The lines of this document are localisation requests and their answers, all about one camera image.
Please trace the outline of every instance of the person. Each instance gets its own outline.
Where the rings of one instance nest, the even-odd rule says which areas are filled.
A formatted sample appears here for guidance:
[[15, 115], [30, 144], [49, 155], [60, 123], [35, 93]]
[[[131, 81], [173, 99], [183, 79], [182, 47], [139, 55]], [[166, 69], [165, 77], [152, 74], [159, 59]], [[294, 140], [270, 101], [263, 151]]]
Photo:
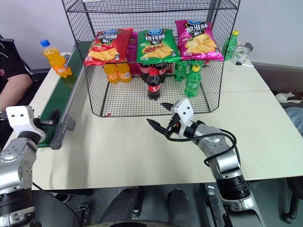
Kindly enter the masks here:
[[292, 106], [284, 109], [290, 120], [292, 120], [293, 124], [303, 137], [303, 108]]
[[[32, 83], [13, 46], [0, 41], [0, 112], [17, 105]], [[0, 121], [0, 147], [4, 147], [11, 133], [8, 121]]]

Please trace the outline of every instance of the red label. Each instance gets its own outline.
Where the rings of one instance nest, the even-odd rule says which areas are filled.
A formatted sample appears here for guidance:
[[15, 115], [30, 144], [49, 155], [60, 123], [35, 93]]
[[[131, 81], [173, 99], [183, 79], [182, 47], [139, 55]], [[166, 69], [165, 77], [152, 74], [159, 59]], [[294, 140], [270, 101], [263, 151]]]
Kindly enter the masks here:
[[162, 76], [166, 73], [166, 68], [162, 69], [162, 70], [157, 70], [157, 75], [158, 76]]
[[140, 67], [140, 70], [142, 73], [149, 73], [150, 68], [151, 67], [149, 67], [149, 68]]
[[160, 91], [160, 87], [161, 85], [156, 85], [156, 86], [150, 86], [148, 85], [147, 86], [147, 90], [150, 91], [150, 92], [157, 92], [157, 91]]

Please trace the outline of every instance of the metal wire shelf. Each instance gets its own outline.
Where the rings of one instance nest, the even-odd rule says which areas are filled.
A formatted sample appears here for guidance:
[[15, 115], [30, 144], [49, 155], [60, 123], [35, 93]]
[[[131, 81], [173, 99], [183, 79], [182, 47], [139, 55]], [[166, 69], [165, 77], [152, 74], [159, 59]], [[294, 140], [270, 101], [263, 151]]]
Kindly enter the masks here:
[[[72, 34], [84, 60], [98, 31], [132, 27], [139, 32], [151, 28], [173, 29], [176, 20], [203, 20], [213, 24], [216, 44], [223, 49], [230, 37], [240, 0], [62, 0]], [[191, 98], [195, 113], [209, 113], [219, 107], [224, 62], [212, 61], [202, 69], [198, 95]], [[146, 84], [134, 78], [129, 84], [110, 84], [101, 66], [85, 67], [92, 112], [102, 117], [170, 114], [160, 102], [184, 98], [184, 85], [167, 77], [158, 101], [147, 97]]]
[[209, 0], [153, 0], [152, 4], [145, 4], [145, 2], [143, 0], [102, 0], [83, 3], [82, 0], [77, 0], [65, 11], [119, 14], [239, 8], [239, 2], [236, 0], [214, 1], [216, 4], [211, 4]]

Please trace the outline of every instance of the white sneaker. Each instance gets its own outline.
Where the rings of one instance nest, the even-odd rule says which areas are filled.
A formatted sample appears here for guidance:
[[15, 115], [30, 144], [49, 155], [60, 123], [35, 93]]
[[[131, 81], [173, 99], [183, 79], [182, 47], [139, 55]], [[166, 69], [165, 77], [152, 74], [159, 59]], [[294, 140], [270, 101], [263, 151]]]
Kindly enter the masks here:
[[276, 99], [279, 103], [300, 103], [303, 100], [303, 92], [279, 93]]

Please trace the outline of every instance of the human arm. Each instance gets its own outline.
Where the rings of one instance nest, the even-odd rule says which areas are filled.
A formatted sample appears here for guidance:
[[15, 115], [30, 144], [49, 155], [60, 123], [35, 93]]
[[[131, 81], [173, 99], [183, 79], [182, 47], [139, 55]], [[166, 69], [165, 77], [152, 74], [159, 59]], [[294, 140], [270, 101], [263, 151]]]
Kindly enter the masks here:
[[6, 107], [16, 105], [32, 83], [30, 76], [27, 74], [19, 74], [8, 78], [8, 82], [0, 95], [0, 111], [4, 112]]

